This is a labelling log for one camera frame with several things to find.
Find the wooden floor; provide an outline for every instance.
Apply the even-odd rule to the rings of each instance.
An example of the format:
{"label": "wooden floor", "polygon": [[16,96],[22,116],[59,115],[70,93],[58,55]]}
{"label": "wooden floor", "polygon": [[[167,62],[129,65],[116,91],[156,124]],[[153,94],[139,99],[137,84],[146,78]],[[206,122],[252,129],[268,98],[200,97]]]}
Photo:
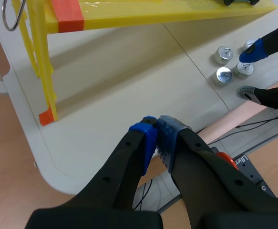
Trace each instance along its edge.
{"label": "wooden floor", "polygon": [[71,198],[50,187],[33,162],[10,98],[0,95],[0,229],[24,228],[35,209]]}

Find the black cable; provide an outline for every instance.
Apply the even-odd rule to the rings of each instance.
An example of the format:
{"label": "black cable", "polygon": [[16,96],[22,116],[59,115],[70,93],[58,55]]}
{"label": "black cable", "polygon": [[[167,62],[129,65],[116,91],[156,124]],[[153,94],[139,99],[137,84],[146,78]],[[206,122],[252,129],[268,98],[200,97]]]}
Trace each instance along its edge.
{"label": "black cable", "polygon": [[137,204],[137,206],[135,206],[134,210],[136,210],[138,208],[138,206],[142,203],[142,201],[145,199],[145,197],[147,196],[147,193],[149,192],[150,190],[150,187],[152,186],[152,183],[153,183],[153,179],[151,179],[150,181],[150,184],[149,184],[149,187],[147,189],[147,192],[145,193],[145,195],[142,197],[142,199],[140,200],[140,202]]}
{"label": "black cable", "polygon": [[256,122],[256,123],[249,123],[249,124],[245,124],[245,125],[238,125],[235,128],[240,128],[240,127],[244,127],[244,126],[248,126],[248,125],[254,125],[254,124],[259,124],[259,123],[263,123],[263,122],[267,122],[267,121],[273,121],[273,120],[278,120],[278,117],[272,118],[272,119],[267,119],[267,120],[264,120],[264,121],[259,121],[259,122]]}
{"label": "black cable", "polygon": [[227,137],[230,137],[231,135],[236,135],[236,134],[239,134],[239,133],[242,133],[242,132],[246,132],[246,131],[249,131],[249,130],[257,129],[257,128],[259,128],[259,127],[261,127],[261,126],[263,126],[263,125],[265,125],[265,124],[267,124],[267,123],[269,123],[269,122],[271,122],[271,121],[273,121],[273,119],[270,119],[269,121],[266,121],[265,123],[263,123],[263,124],[261,124],[261,125],[258,125],[258,126],[256,126],[256,127],[250,128],[250,129],[248,129],[248,130],[241,130],[241,131],[238,131],[238,132],[235,132],[235,133],[231,133],[231,134],[229,134],[229,135],[227,135],[227,136],[225,136],[225,137],[222,137],[222,138],[218,139],[217,141],[214,141],[214,142],[210,143],[209,145],[214,144],[214,143],[216,143],[216,142],[219,142],[219,141],[221,141],[221,140],[223,140],[223,139],[225,139],[225,138],[227,138]]}
{"label": "black cable", "polygon": [[144,188],[143,188],[143,193],[142,193],[142,198],[141,199],[143,199],[143,197],[144,197],[145,188],[146,188],[146,183],[144,184]]}

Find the hook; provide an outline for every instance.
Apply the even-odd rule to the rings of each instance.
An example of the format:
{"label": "hook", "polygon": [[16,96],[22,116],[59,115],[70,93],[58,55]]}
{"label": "hook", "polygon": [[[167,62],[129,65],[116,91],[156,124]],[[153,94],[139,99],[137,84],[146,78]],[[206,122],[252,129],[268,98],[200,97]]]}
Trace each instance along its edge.
{"label": "hook", "polygon": [[3,24],[4,24],[5,28],[6,28],[8,31],[15,31],[16,28],[17,28],[18,25],[19,25],[20,18],[21,18],[22,12],[23,12],[23,10],[24,10],[24,6],[25,6],[25,3],[26,3],[26,0],[22,0],[21,5],[20,5],[20,9],[19,9],[19,11],[18,11],[18,15],[17,15],[16,21],[15,21],[14,25],[13,25],[11,28],[9,27],[9,25],[7,24],[7,21],[6,21],[6,14],[5,14],[6,3],[7,3],[7,0],[3,0],[3,5],[2,5],[2,19],[3,19]]}

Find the yellow plastic shelf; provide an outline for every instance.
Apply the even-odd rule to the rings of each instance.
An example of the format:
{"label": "yellow plastic shelf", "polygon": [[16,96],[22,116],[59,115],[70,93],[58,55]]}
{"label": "yellow plastic shelf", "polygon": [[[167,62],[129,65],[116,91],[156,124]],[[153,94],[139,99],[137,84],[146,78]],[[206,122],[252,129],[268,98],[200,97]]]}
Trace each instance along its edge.
{"label": "yellow plastic shelf", "polygon": [[[20,0],[12,0],[12,4],[17,14]],[[32,39],[25,23],[28,18],[25,12],[19,27],[32,67],[36,76],[41,79],[48,109],[39,118],[41,125],[47,125],[58,120],[47,34],[58,33],[59,25],[60,28],[65,26],[64,28],[70,30],[94,30],[262,14],[275,10],[277,6],[272,0],[261,0],[256,6],[251,6],[248,2],[235,2],[231,6],[225,6],[223,0],[27,0],[27,8]]]}
{"label": "yellow plastic shelf", "polygon": [[[78,0],[84,18],[84,30],[153,24],[174,21],[192,21],[262,14],[275,10],[272,0],[261,0],[251,6],[249,2],[234,2],[230,6],[223,0]],[[58,33],[58,22],[46,0],[47,33]]]}

